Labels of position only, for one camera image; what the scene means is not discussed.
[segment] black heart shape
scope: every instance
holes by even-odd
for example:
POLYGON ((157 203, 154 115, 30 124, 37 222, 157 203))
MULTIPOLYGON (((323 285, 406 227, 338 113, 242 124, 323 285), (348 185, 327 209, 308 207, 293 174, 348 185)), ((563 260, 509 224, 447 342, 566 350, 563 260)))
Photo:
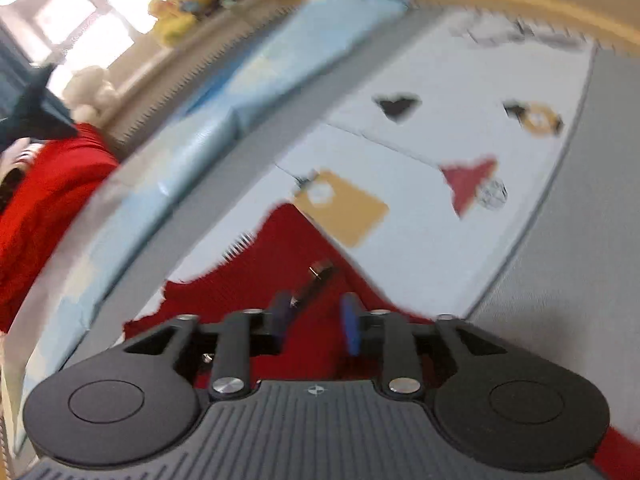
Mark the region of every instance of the black heart shape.
POLYGON ((420 98, 415 95, 397 95, 393 98, 379 97, 373 99, 387 118, 396 123, 402 119, 417 105, 422 104, 420 98))

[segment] gray mattress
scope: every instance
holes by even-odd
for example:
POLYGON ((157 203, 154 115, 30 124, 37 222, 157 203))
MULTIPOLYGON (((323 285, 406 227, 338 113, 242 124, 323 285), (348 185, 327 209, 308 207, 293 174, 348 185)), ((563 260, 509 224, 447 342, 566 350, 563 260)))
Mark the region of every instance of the gray mattress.
MULTIPOLYGON (((68 364, 112 344, 188 249, 271 161, 442 12, 379 31, 287 100, 216 166, 151 240, 68 364)), ((473 322, 596 383, 612 423, 640 440, 640 60, 600 50, 548 194, 473 322)))

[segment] ribbed gray plastic surface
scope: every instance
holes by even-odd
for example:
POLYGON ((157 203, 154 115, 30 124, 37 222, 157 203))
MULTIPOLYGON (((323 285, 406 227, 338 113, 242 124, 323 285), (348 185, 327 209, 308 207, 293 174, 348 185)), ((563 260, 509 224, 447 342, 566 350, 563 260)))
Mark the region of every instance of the ribbed gray plastic surface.
POLYGON ((418 404, 386 399, 370 381, 265 381, 249 398, 212 405, 183 444, 149 462, 114 471, 82 471, 47 459, 23 478, 597 480, 602 477, 587 464, 538 474, 508 472, 479 464, 447 444, 418 404))

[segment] silver bolt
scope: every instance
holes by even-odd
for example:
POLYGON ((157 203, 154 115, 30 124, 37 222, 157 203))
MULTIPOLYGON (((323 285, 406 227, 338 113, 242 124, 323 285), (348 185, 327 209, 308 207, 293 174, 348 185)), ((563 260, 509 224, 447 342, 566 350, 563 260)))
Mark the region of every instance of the silver bolt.
POLYGON ((244 388, 244 381, 237 377, 220 377, 213 382, 212 386, 219 394, 236 394, 244 388))
POLYGON ((389 389, 396 394, 414 394, 420 386, 419 381, 409 377, 398 377, 389 381, 389 389))

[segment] white plush toy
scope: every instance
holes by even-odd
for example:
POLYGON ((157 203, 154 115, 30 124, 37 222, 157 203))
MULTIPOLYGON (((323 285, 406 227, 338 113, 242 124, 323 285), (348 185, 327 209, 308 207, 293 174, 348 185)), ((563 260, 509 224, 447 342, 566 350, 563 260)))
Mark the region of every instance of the white plush toy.
POLYGON ((74 73, 62 91, 62 100, 76 123, 97 126, 105 111, 118 105, 120 97, 108 77, 109 72, 99 66, 88 66, 74 73))

